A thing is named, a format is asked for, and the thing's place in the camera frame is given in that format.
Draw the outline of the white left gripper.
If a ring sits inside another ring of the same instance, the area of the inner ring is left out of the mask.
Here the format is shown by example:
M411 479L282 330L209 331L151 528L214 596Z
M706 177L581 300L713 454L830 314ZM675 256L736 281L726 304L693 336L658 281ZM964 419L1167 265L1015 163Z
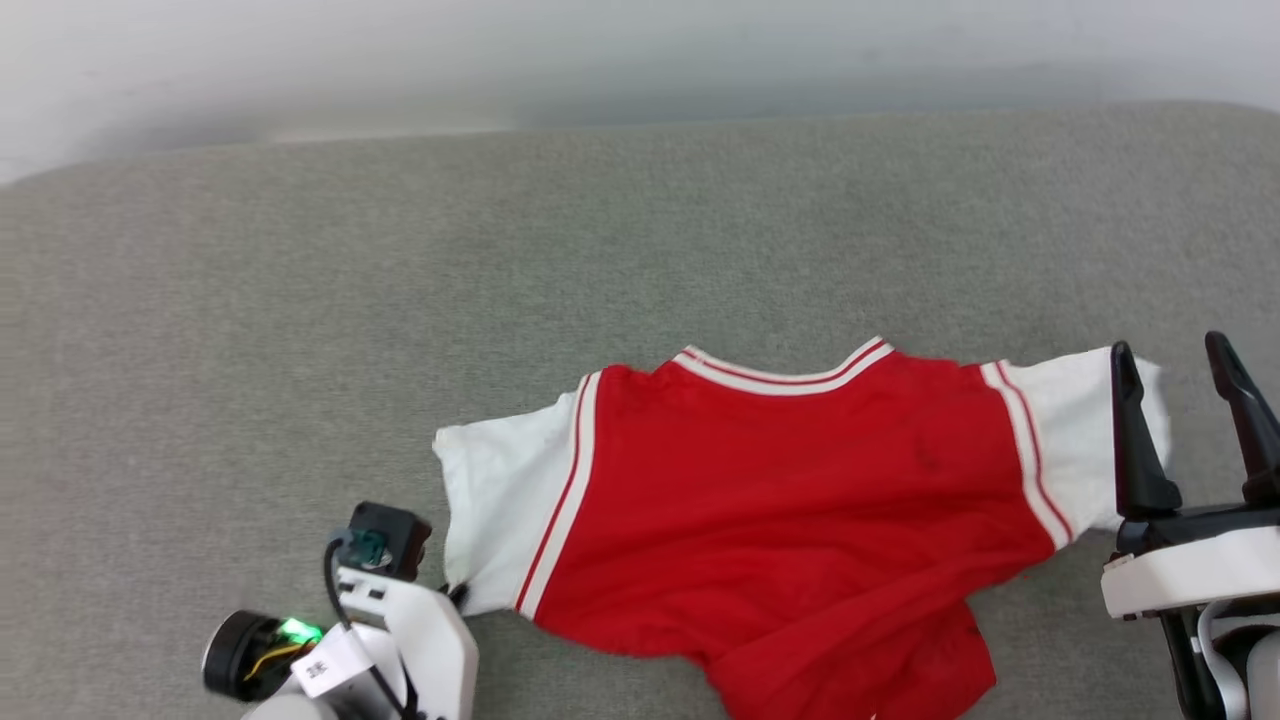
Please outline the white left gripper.
M384 678L406 682L426 720L472 720L479 650L460 615L468 584L445 584L440 593L343 566L335 578L343 610L374 623L394 646L378 661Z

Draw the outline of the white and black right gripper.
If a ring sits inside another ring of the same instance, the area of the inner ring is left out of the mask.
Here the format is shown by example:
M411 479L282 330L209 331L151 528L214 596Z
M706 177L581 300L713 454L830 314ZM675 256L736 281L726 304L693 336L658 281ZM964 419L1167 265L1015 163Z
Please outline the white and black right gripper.
M1125 341L1110 351L1119 527L1101 592L1108 616L1149 616L1233 600L1280 600L1280 420L1229 338L1204 334L1213 384L1230 407L1245 469L1244 505L1178 512L1143 410L1146 386Z

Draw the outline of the red shirt with white sleeves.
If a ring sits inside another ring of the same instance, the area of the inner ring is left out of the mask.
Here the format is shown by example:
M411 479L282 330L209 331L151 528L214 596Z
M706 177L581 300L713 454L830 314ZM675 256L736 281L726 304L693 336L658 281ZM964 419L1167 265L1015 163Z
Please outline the red shirt with white sleeves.
M687 347L433 450L463 614L680 656L733 720L957 720L996 684L969 597L1120 523L1106 347L873 338L806 375Z

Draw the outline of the white paper label tag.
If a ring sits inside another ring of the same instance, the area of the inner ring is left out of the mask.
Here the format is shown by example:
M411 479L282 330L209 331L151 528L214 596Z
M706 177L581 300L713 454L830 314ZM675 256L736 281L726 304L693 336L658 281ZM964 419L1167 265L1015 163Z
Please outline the white paper label tag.
M356 625L332 628L303 657L291 664L291 675L310 698L319 698L358 679L376 666Z

